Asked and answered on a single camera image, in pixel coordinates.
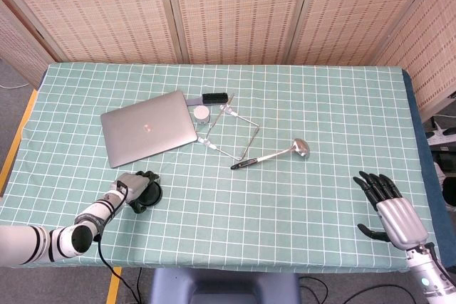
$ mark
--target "gray carpet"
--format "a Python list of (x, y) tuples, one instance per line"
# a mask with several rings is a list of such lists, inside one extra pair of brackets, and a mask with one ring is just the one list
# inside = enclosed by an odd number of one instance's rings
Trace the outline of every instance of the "gray carpet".
[[(0, 83), (12, 86), (24, 81), (14, 70), (0, 61)], [(16, 128), (21, 121), (23, 111), (29, 100), (31, 87), (18, 90), (0, 89), (0, 163), (8, 153)], [(135, 289), (139, 268), (124, 268), (122, 275)], [(110, 272), (104, 267), (75, 267), (75, 268), (0, 268), (0, 294), (2, 304), (13, 303), (105, 303), (108, 294)], [(382, 283), (402, 285), (415, 296), (418, 304), (425, 303), (418, 285), (409, 273), (362, 273), (362, 274), (313, 274), (325, 281), (329, 288), (327, 304), (341, 304), (352, 294), (369, 286)], [(141, 275), (140, 290), (143, 302), (149, 297), (153, 270), (145, 269)], [(324, 297), (324, 287), (315, 281), (304, 280), (314, 290), (320, 301)], [(310, 292), (301, 289), (302, 303), (314, 304)], [(130, 291), (120, 285), (118, 303), (134, 303)], [(407, 293), (398, 289), (381, 288), (369, 291), (350, 304), (381, 304), (381, 303), (412, 303)]]

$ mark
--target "white robotic arm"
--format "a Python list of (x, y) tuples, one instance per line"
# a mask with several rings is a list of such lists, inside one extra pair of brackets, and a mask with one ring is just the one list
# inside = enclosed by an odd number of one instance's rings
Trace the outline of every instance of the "white robotic arm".
[(360, 172), (354, 181), (377, 211), (385, 232), (371, 231), (363, 224), (358, 228), (369, 238), (391, 242), (407, 254), (407, 265), (430, 304), (456, 303), (456, 286), (437, 259), (433, 243), (426, 243), (428, 232), (410, 202), (402, 197), (396, 185), (384, 175)]
[(82, 255), (125, 204), (139, 214), (161, 199), (157, 179), (153, 172), (122, 174), (101, 199), (77, 215), (72, 226), (52, 231), (40, 226), (0, 226), (0, 266), (48, 263)]

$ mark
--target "laptop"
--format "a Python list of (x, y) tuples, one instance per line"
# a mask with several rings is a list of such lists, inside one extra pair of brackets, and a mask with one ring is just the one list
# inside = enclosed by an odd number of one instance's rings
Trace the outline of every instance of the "laptop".
[(197, 139), (184, 94), (179, 90), (104, 113), (101, 125), (111, 167)]

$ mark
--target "yellow tape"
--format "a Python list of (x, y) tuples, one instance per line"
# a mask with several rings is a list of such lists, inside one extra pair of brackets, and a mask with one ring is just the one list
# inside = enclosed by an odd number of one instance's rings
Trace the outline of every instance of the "yellow tape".
[[(121, 267), (114, 267), (114, 271), (120, 276), (122, 274)], [(117, 292), (119, 290), (120, 279), (114, 275), (111, 275), (111, 282), (109, 284), (108, 297), (106, 298), (106, 304), (115, 304), (117, 300)]]
[(16, 135), (14, 135), (13, 142), (11, 143), (11, 147), (9, 148), (8, 154), (5, 159), (5, 163), (1, 168), (0, 172), (0, 193), (3, 190), (4, 186), (6, 186), (6, 178), (8, 177), (9, 170), (13, 165), (14, 156), (16, 156), (17, 149), (19, 148), (19, 144), (22, 138), (22, 129), (24, 128), (27, 121), (29, 121), (31, 110), (33, 105), (35, 104), (36, 97), (38, 96), (38, 92), (33, 90), (32, 94), (30, 95), (30, 99), (28, 99), (28, 104), (24, 115), (22, 116), (21, 123), (19, 127), (17, 127)]

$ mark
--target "table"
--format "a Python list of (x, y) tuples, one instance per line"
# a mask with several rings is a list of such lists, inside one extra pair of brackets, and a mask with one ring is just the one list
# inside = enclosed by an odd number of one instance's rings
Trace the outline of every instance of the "table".
[[(232, 171), (230, 158), (193, 143), (110, 169), (100, 114), (176, 89), (189, 97), (235, 93), (239, 114), (261, 125), (249, 157), (302, 137), (310, 158), (289, 154)], [(214, 142), (232, 152), (245, 146), (249, 127), (228, 116), (220, 124), (211, 132)], [(107, 226), (103, 255), (115, 265), (403, 270), (403, 252), (356, 228), (381, 228), (351, 181), (360, 169), (394, 178), (435, 241), (400, 68), (50, 65), (0, 204), (0, 224), (71, 225), (120, 174), (148, 169), (161, 176), (163, 198), (141, 215), (126, 208)], [(92, 246), (57, 264), (100, 259)]]

